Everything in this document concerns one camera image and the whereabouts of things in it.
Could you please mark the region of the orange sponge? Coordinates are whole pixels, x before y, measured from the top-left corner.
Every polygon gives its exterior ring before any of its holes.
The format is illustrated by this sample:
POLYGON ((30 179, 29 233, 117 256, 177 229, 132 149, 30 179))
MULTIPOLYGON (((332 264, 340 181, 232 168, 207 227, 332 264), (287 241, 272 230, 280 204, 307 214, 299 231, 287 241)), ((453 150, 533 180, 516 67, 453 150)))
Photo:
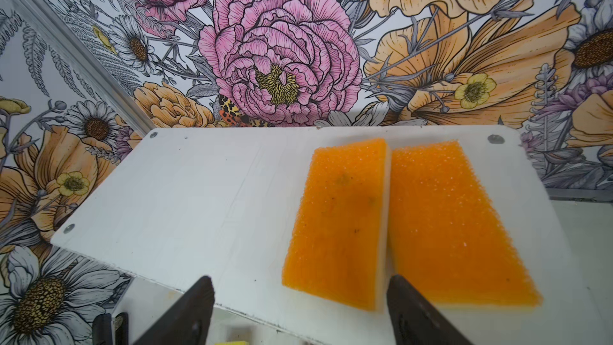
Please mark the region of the orange sponge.
POLYGON ((382 138, 314 152, 284 287, 365 311, 380 308, 390 172, 390 147, 382 138))
POLYGON ((393 151, 388 243, 394 271, 434 303, 544 301, 456 141, 393 151))

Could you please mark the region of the orange sponge front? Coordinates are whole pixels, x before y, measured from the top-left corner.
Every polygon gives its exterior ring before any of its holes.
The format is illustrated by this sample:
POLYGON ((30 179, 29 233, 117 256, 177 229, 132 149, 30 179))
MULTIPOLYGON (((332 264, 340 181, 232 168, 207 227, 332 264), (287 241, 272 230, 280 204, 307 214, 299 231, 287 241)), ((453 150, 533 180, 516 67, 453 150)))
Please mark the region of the orange sponge front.
POLYGON ((388 243, 394 271, 434 303, 544 301, 456 141, 393 151, 388 243))

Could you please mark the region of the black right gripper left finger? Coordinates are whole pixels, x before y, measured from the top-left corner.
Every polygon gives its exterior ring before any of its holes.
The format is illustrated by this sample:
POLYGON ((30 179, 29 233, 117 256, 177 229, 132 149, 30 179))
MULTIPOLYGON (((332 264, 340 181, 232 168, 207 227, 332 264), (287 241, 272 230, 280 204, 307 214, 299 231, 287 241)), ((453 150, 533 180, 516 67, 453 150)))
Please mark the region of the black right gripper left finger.
POLYGON ((215 305, 215 289, 202 276, 135 344, 205 345, 215 305))

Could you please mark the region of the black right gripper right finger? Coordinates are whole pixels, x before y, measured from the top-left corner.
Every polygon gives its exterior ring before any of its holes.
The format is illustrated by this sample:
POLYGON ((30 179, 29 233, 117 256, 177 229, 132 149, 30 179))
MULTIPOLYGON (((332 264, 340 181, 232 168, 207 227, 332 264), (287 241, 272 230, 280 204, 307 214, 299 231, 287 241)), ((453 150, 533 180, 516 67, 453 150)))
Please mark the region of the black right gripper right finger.
POLYGON ((386 303, 397 344, 471 345, 402 275, 390 278, 386 303))

